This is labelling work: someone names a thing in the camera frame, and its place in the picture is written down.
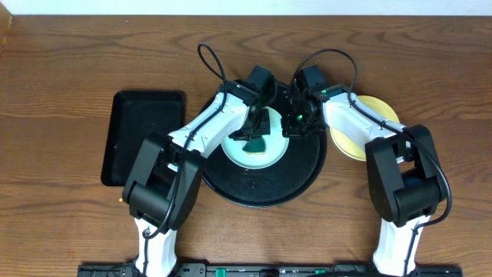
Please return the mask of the green sponge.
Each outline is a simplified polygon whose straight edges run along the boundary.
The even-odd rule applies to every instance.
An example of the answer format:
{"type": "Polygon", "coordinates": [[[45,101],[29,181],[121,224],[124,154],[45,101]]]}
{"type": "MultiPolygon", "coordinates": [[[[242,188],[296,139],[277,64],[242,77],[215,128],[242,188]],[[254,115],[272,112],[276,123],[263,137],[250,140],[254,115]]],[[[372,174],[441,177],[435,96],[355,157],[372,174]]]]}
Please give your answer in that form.
{"type": "Polygon", "coordinates": [[[266,141],[262,138],[252,138],[242,148],[243,152],[251,155],[263,155],[266,151],[266,141]]]}

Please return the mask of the light blue plate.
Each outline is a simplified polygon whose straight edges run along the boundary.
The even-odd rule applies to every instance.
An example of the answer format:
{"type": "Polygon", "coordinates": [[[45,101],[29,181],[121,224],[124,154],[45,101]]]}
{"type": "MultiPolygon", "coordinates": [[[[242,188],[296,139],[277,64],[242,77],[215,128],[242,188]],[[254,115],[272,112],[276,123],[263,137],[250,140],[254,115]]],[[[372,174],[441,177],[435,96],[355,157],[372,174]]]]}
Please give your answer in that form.
{"type": "Polygon", "coordinates": [[[263,169],[279,161],[288,149],[289,139],[282,135],[281,115],[267,107],[270,118],[270,135],[263,135],[266,151],[263,155],[251,155],[242,151],[247,141],[235,141],[226,138],[221,147],[226,156],[236,165],[246,169],[263,169]]]}

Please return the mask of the yellow plate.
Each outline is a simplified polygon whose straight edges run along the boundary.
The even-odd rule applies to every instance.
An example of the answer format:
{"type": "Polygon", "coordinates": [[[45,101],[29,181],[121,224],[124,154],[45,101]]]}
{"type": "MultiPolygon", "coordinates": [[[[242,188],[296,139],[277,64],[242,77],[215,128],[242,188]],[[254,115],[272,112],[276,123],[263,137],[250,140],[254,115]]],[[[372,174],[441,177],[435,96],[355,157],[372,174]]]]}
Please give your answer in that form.
{"type": "MultiPolygon", "coordinates": [[[[397,113],[383,100],[369,95],[359,95],[358,99],[379,115],[384,116],[392,122],[400,122],[397,113]]],[[[334,128],[330,128],[330,134],[334,144],[346,156],[358,161],[366,161],[365,152],[354,142],[352,142],[345,134],[334,128]]]]}

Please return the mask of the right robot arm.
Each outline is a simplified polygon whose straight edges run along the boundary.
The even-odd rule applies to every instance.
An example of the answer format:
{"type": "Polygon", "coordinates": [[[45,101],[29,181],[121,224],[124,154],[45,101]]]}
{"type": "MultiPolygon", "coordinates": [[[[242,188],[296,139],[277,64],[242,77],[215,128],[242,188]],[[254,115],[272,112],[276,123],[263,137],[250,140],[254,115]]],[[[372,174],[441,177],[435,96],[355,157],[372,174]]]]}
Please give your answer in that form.
{"type": "Polygon", "coordinates": [[[413,273],[421,229],[443,221],[452,206],[430,131],[385,118],[345,85],[292,85],[287,98],[284,135],[332,128],[364,150],[371,201],[381,216],[372,262],[382,275],[413,273]]]}

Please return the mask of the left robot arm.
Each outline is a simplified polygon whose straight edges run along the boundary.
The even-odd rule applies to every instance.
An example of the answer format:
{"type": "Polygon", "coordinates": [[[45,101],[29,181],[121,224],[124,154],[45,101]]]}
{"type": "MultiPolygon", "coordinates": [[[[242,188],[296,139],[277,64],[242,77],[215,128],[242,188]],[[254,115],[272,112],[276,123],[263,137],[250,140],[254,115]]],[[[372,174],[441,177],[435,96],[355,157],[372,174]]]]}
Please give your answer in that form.
{"type": "Polygon", "coordinates": [[[169,276],[177,264],[177,230],[196,203],[208,156],[230,135],[257,130],[276,96],[274,81],[225,81],[211,104],[166,136],[152,133],[140,147],[122,192],[139,231],[134,273],[169,276]]]}

